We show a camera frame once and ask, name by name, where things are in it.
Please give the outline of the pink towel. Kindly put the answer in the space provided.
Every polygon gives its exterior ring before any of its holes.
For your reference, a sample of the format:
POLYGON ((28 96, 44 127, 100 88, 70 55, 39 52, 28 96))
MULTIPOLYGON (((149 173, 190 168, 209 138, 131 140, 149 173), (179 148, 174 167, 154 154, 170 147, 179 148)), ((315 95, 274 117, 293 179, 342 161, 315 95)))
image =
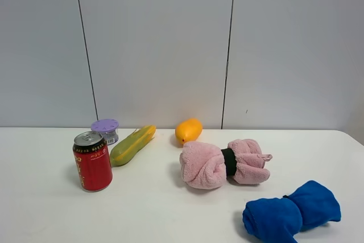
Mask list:
POLYGON ((180 154, 183 181, 192 188, 213 190, 227 178, 243 185, 261 184, 270 172, 264 167, 272 155, 263 154, 257 141, 236 139, 221 149, 213 144, 191 141, 180 154))

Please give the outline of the orange mango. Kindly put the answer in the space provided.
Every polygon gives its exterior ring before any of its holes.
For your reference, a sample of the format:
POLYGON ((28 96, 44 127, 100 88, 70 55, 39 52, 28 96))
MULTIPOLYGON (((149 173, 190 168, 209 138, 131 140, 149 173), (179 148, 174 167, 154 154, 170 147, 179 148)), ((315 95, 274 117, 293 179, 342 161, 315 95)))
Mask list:
POLYGON ((177 125, 175 137, 179 144, 184 145, 186 142, 196 141, 202 130, 202 123, 196 118, 191 118, 177 125))

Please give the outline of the green yellow corn cob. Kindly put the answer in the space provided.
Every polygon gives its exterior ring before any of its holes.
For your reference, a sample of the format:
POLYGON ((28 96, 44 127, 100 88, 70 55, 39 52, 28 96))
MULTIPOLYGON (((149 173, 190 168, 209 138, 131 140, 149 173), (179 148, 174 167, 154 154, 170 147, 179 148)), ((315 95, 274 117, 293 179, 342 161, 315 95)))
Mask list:
POLYGON ((125 139, 121 140, 110 152, 110 163, 113 167, 123 166, 135 157, 154 138, 155 125, 144 126, 134 130, 125 139))

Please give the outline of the purple lid plastic jar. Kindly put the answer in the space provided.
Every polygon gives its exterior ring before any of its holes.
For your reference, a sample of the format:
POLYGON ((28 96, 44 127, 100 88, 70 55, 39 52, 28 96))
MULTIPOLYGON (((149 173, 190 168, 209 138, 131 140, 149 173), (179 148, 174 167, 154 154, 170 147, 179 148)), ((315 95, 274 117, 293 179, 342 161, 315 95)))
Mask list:
POLYGON ((112 145, 119 140, 119 122, 114 119, 98 120, 91 125, 91 130, 100 133, 108 145, 112 145))

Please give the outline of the red soda can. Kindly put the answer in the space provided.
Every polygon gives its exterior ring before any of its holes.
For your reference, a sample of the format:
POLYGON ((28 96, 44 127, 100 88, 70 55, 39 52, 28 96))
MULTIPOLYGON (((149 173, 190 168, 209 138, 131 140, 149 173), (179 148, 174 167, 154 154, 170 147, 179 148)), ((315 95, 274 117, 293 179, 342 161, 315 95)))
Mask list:
POLYGON ((73 155, 84 190, 99 191, 111 183, 113 174, 108 146, 100 133, 87 131, 76 136, 73 155))

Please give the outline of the blue rolled towel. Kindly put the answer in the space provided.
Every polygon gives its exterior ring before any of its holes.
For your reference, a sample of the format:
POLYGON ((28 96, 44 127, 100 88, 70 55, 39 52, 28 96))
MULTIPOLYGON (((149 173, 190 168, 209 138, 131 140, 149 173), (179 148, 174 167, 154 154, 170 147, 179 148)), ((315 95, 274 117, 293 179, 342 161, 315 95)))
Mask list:
POLYGON ((331 190, 310 180, 290 195, 246 203, 242 221, 262 242, 295 242, 301 231, 341 221, 341 208, 331 190))

